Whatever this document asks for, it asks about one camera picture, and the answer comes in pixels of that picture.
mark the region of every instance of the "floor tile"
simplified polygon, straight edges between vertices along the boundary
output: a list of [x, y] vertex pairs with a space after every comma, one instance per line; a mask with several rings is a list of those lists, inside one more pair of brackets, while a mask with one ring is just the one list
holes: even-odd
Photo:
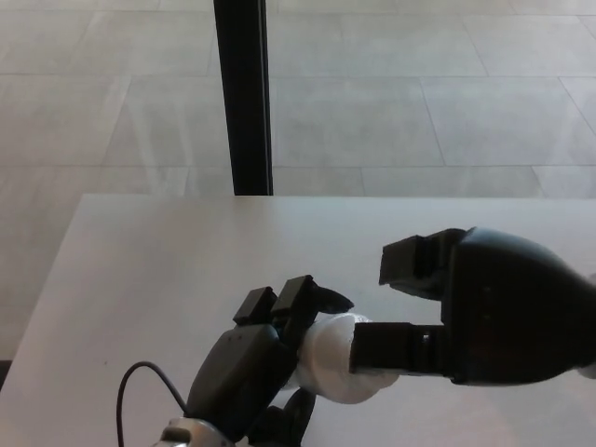
[[529, 167], [365, 168], [362, 176], [367, 196], [541, 196]]
[[33, 306], [99, 168], [0, 169], [0, 306]]
[[363, 196], [359, 168], [273, 168], [276, 196]]
[[485, 75], [457, 17], [343, 16], [352, 76]]
[[[276, 15], [267, 23], [271, 76], [334, 76], [345, 73], [339, 16]], [[213, 39], [209, 75], [220, 76], [217, 38]]]
[[96, 12], [70, 70], [95, 75], [203, 75], [213, 17], [200, 12]]
[[563, 77], [561, 82], [588, 124], [596, 130], [596, 78]]
[[396, 11], [395, 0], [279, 0], [279, 12], [336, 12], [345, 14]]
[[596, 17], [581, 17], [580, 20], [591, 34], [596, 37]]
[[464, 22], [489, 75], [596, 75], [596, 39], [577, 17], [470, 16]]
[[191, 168], [186, 182], [187, 196], [233, 196], [230, 168]]
[[596, 198], [596, 167], [541, 166], [534, 171], [548, 197]]
[[104, 165], [229, 167], [221, 80], [134, 79]]
[[0, 10], [30, 10], [37, 8], [39, 0], [0, 0]]
[[32, 313], [28, 306], [0, 305], [0, 359], [14, 359]]
[[155, 11], [159, 0], [39, 0], [40, 9]]
[[510, 0], [518, 14], [596, 14], [594, 0]]
[[[278, 0], [266, 0], [267, 13], [278, 12]], [[213, 0], [160, 0], [162, 11], [212, 11]]]
[[0, 165], [99, 165], [127, 78], [4, 76]]
[[102, 168], [97, 192], [183, 196], [188, 168]]
[[400, 14], [512, 14], [508, 0], [396, 0]]
[[441, 165], [415, 79], [278, 81], [283, 167]]
[[85, 33], [88, 12], [0, 12], [0, 73], [62, 73]]
[[423, 79], [447, 165], [596, 163], [596, 137], [558, 79]]

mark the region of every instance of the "black cable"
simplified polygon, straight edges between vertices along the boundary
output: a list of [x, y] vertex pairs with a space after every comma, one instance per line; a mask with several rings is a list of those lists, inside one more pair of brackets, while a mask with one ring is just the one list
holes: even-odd
[[139, 361], [132, 365], [130, 368], [122, 376], [122, 381], [120, 382], [120, 387], [118, 388], [118, 398], [115, 403], [115, 427], [116, 433], [118, 435], [118, 447], [124, 447], [124, 430], [122, 428], [122, 400], [124, 398], [124, 389], [127, 387], [127, 382], [129, 381], [129, 377], [135, 370], [138, 370], [141, 367], [149, 368], [156, 373], [161, 381], [168, 387], [169, 392], [176, 399], [176, 403], [183, 411], [184, 414], [187, 413], [186, 411], [186, 403], [184, 403], [184, 399], [176, 389], [176, 386], [169, 380], [169, 378], [165, 375], [161, 369], [152, 363], [151, 361]]

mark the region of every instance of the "gray floor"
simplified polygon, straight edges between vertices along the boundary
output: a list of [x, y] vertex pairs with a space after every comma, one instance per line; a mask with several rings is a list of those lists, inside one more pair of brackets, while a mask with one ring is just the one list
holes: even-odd
[[[596, 196], [596, 1], [268, 10], [277, 194]], [[231, 194], [211, 11], [0, 0], [0, 358], [82, 193]]]

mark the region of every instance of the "white table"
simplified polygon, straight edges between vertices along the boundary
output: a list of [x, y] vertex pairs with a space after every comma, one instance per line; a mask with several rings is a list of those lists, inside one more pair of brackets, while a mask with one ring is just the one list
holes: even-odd
[[[86, 196], [0, 393], [10, 447], [115, 446], [115, 396], [141, 359], [186, 395], [252, 288], [312, 274], [376, 320], [439, 322], [440, 305], [378, 287], [381, 249], [412, 234], [488, 226], [596, 272], [596, 202]], [[151, 372], [125, 395], [128, 447], [179, 414]], [[401, 377], [357, 406], [319, 400], [304, 446], [593, 446], [596, 382], [569, 372], [513, 388]]]

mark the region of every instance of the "black pole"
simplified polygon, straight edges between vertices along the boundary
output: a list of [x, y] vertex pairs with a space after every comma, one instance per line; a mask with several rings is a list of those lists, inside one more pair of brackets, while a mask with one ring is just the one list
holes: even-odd
[[234, 193], [272, 196], [264, 0], [213, 0]]
[[2, 386], [7, 379], [10, 365], [12, 365], [12, 360], [0, 360], [0, 389], [2, 389]]

